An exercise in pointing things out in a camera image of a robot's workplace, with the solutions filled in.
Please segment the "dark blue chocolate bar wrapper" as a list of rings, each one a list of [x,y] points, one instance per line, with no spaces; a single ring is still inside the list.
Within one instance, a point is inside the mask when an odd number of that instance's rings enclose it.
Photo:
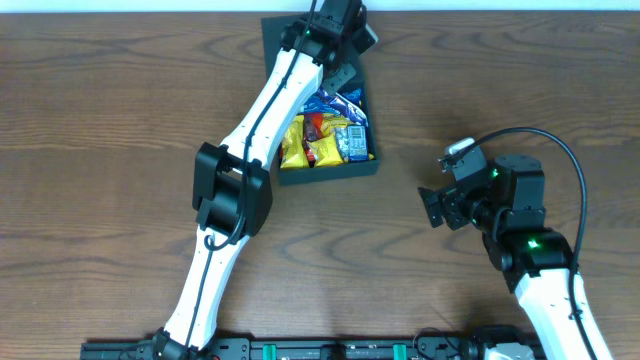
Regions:
[[[369,126],[368,117],[365,111],[361,108],[361,105],[354,105],[350,101],[340,96],[339,92],[330,95],[331,97],[329,98],[329,105],[339,111],[338,114],[334,115],[341,115],[358,125],[362,125],[365,127]]]

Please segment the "red Hacks sweets bag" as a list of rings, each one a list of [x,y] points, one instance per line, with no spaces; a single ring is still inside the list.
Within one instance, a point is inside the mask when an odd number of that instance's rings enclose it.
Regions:
[[[303,120],[303,148],[310,167],[323,156],[323,136],[320,127],[324,117],[322,113],[309,113]]]

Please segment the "yellow Hacks sweets bag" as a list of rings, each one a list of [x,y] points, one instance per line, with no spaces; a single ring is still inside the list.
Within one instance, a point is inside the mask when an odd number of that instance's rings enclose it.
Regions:
[[[329,135],[333,135],[335,137],[338,152],[341,155],[343,161],[346,163],[350,162],[348,158],[349,144],[348,144],[347,128],[351,125],[358,125],[358,124],[351,122],[350,120],[342,116],[324,114],[323,117],[324,119],[320,127],[320,130],[323,136],[326,137]],[[368,160],[373,160],[374,155],[369,151],[368,140],[367,140],[367,148],[368,148]]]

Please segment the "small blue barcode packet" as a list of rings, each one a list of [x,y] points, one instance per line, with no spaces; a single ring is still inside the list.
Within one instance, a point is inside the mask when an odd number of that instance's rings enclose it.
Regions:
[[[366,140],[366,130],[362,125],[351,125],[347,128],[350,162],[361,162],[368,160],[368,148]]]

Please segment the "dark green gift box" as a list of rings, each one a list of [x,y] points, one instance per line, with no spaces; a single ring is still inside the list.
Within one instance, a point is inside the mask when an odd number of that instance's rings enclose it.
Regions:
[[[264,48],[264,60],[266,77],[269,77],[275,62],[277,53],[281,48],[281,33],[284,28],[299,18],[299,14],[264,17],[261,19],[262,41]],[[350,48],[347,55],[348,61],[354,66],[356,76],[347,82],[340,93],[352,90],[361,90],[360,109],[368,118],[366,129],[367,149],[374,156],[373,160],[354,162],[339,166],[304,168],[299,170],[279,170],[278,181],[282,186],[305,184],[312,182],[353,178],[360,176],[374,175],[380,165],[377,141],[375,136],[375,122],[370,111],[369,98],[367,93],[367,82],[365,71],[358,57],[357,52]]]

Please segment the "yellow double snack packet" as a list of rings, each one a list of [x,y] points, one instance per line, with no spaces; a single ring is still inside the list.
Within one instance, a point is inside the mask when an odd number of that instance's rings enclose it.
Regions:
[[[344,163],[338,152],[335,137],[323,135],[323,156],[310,167],[303,148],[303,120],[304,115],[298,115],[285,133],[280,150],[280,168],[284,170],[300,170],[314,167],[331,167]]]

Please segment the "light blue snack packet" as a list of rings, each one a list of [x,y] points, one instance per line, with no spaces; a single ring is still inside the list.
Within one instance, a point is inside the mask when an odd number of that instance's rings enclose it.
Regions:
[[[354,105],[361,105],[362,90],[355,89],[347,92],[339,92],[339,95],[344,99],[350,101]],[[330,113],[338,114],[339,111],[329,105],[329,98],[331,95],[320,88],[314,95],[312,95],[300,108],[299,114],[310,113]]]

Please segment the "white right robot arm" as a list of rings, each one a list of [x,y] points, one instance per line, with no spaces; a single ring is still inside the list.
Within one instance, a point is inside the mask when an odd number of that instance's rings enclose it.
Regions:
[[[473,225],[492,265],[529,318],[549,359],[609,359],[584,282],[570,273],[566,238],[545,226],[545,177],[525,155],[471,158],[454,169],[455,183],[419,188],[432,227]]]

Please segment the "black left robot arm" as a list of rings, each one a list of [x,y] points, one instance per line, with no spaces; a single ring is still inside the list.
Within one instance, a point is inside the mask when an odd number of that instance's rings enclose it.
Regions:
[[[195,157],[192,206],[196,248],[176,308],[153,337],[154,359],[199,359],[217,328],[218,309],[234,263],[264,224],[273,202],[270,168],[303,104],[350,51],[378,41],[364,21],[352,25],[302,18],[282,34],[271,74],[240,124],[218,146]]]

